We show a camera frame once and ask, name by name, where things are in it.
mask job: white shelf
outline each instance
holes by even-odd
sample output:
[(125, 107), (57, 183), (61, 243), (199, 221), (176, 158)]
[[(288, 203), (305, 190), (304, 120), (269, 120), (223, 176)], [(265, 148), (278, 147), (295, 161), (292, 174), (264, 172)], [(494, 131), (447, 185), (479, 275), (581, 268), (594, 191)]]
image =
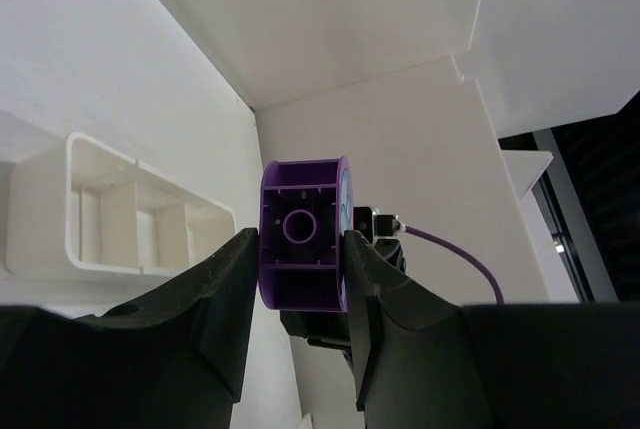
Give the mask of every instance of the white shelf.
[(16, 166), (7, 266), (24, 277), (148, 282), (235, 233), (232, 213), (81, 133)]

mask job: cable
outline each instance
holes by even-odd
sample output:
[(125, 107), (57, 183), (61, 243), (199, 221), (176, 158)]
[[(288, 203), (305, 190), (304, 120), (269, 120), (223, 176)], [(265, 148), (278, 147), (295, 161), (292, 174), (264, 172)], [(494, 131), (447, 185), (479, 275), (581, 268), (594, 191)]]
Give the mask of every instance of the cable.
[(491, 273), (491, 271), (482, 264), (478, 259), (473, 257), (467, 251), (462, 249), (461, 247), (452, 244), (449, 241), (445, 241), (444, 239), (440, 239), (438, 236), (434, 236), (433, 234), (429, 234), (428, 232), (421, 231), (420, 229), (416, 229), (415, 227), (405, 226), (405, 232), (407, 234), (411, 234), (412, 236), (420, 237), (429, 242), (433, 242), (434, 244), (438, 244), (439, 246), (444, 247), (445, 249), (449, 249), (454, 254), (457, 254), (467, 262), (469, 262), (473, 267), (478, 269), (482, 275), (489, 281), (491, 284), (491, 288), (493, 289), (493, 293), (496, 296), (496, 303), (504, 304), (504, 296), (502, 295), (502, 290), (500, 289), (500, 285), (496, 280), (495, 276)]

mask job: purple plastic part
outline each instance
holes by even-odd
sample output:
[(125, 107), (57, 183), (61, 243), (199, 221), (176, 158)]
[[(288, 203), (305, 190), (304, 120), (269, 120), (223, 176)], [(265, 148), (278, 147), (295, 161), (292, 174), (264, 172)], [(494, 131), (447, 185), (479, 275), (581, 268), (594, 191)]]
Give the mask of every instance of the purple plastic part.
[(346, 311), (340, 244), (352, 218), (346, 158), (269, 163), (262, 178), (259, 254), (267, 307)]
[(309, 211), (296, 209), (284, 218), (282, 231), (291, 244), (307, 244), (317, 234), (318, 223)]

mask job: white ceiling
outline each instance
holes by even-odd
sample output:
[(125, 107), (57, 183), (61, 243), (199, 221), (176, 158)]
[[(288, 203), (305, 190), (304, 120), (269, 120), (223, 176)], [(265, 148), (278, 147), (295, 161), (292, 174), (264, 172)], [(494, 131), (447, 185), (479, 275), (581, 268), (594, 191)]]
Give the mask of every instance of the white ceiling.
[(482, 0), (455, 61), (499, 136), (613, 114), (640, 89), (640, 0)]
[(161, 0), (256, 109), (469, 47), (479, 0)]

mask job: circular hole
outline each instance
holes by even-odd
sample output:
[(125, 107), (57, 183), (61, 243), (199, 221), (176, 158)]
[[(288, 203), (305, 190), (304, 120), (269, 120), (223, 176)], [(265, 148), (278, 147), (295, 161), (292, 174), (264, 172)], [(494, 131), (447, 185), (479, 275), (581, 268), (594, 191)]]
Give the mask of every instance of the circular hole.
[(285, 217), (283, 231), (289, 242), (304, 244), (316, 233), (316, 218), (310, 212), (298, 209)]
[(128, 316), (129, 314), (135, 314), (140, 311), (140, 306), (135, 304), (121, 304), (113, 309), (110, 309), (105, 316)]

